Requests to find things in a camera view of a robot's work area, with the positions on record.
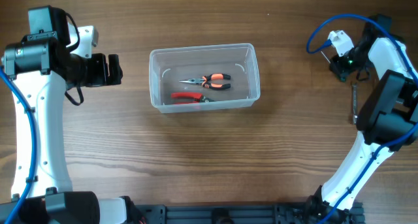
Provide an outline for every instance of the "storage box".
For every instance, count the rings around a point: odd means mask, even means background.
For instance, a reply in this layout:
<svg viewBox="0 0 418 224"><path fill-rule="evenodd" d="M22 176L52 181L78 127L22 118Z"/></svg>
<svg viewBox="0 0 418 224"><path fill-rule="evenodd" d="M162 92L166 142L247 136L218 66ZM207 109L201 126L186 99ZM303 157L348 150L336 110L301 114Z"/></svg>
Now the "storage box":
<svg viewBox="0 0 418 224"><path fill-rule="evenodd" d="M179 82L223 73L231 80L212 80L231 84L230 89L213 90ZM177 104L176 92L198 92L215 100L211 103ZM150 54L151 103L162 113L218 110L251 106L260 97L260 77L251 44L223 44L154 50Z"/></svg>

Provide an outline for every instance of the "wooden table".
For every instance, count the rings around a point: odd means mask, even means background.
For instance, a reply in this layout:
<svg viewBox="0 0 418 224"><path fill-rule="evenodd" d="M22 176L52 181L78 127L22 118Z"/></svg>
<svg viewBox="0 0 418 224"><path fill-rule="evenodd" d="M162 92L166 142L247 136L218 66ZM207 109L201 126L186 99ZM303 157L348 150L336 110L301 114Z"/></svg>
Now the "wooden table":
<svg viewBox="0 0 418 224"><path fill-rule="evenodd" d="M416 0L0 0L0 44L29 33L27 9L50 4L78 26L94 25L94 52L119 54L122 85L84 88L85 103L64 102L64 141L75 191L129 195L136 204L304 201L350 150L351 88L308 55L311 32L328 17L377 12L393 17L418 63ZM358 40L363 23L336 21ZM261 98L251 108L161 114L150 103L148 62L157 48L249 42L259 63ZM360 84L362 104L372 83ZM0 84L0 201L16 168L12 95ZM404 147L360 192L367 223L418 220L418 147Z"/></svg>

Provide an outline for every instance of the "gray plastic container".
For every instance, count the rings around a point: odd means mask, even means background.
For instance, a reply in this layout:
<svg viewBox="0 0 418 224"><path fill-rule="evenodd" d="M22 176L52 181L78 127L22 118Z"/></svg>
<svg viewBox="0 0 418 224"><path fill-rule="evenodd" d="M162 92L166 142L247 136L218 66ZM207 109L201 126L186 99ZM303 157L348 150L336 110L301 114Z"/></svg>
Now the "gray plastic container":
<svg viewBox="0 0 418 224"><path fill-rule="evenodd" d="M212 81L215 84L230 83L230 89L213 90L179 82L216 73L231 76L231 80ZM186 100L172 99L171 93L175 92L202 93L215 102L177 104ZM260 97L254 46L222 44L154 50L150 54L150 93L152 105L162 113L251 106Z"/></svg>

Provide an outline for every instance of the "orange and black pliers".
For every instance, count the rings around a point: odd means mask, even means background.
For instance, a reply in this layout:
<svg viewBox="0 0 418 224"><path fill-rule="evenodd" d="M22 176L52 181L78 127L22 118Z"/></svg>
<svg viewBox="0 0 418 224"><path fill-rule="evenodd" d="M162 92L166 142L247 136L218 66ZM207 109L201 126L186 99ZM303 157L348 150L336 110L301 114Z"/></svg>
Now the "orange and black pliers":
<svg viewBox="0 0 418 224"><path fill-rule="evenodd" d="M204 88L210 88L214 90L229 89L231 84L212 84L209 80L230 80L231 76L228 74L210 74L203 76L202 78L191 78L188 80L181 80L182 83L186 84L202 84Z"/></svg>
<svg viewBox="0 0 418 224"><path fill-rule="evenodd" d="M171 98L173 98L173 99L181 99L181 98L193 99L193 102L176 103L176 104L210 103L210 102L215 101L215 100L212 100L210 98L205 97L201 93L190 93L190 92L171 93Z"/></svg>

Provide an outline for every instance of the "black wire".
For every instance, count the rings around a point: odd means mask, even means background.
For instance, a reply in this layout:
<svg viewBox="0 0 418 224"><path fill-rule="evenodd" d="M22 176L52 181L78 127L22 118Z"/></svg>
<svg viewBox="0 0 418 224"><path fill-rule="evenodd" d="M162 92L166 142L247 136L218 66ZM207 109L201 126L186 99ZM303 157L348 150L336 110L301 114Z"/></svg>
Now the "black wire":
<svg viewBox="0 0 418 224"><path fill-rule="evenodd" d="M81 87L80 87L80 84L77 84L77 86L76 86L76 89L77 89L77 93L78 93L78 96L79 96L79 98L80 98L80 102L78 103L78 102L76 102L74 99L73 99L73 97L71 97L71 95L66 91L65 92L65 96L67 97L67 99L73 104L73 105L76 105L76 106L80 106L83 102L84 102L84 97L83 97L83 93L81 92Z"/></svg>
<svg viewBox="0 0 418 224"><path fill-rule="evenodd" d="M68 18L70 18L71 23L74 25L74 28L76 29L76 33L77 33L77 42L67 48L69 52L72 52L72 51L76 50L78 48L78 45L80 44L80 34L78 32L77 25L74 22L74 19L72 18L72 16L68 12L66 12L66 15L67 15Z"/></svg>

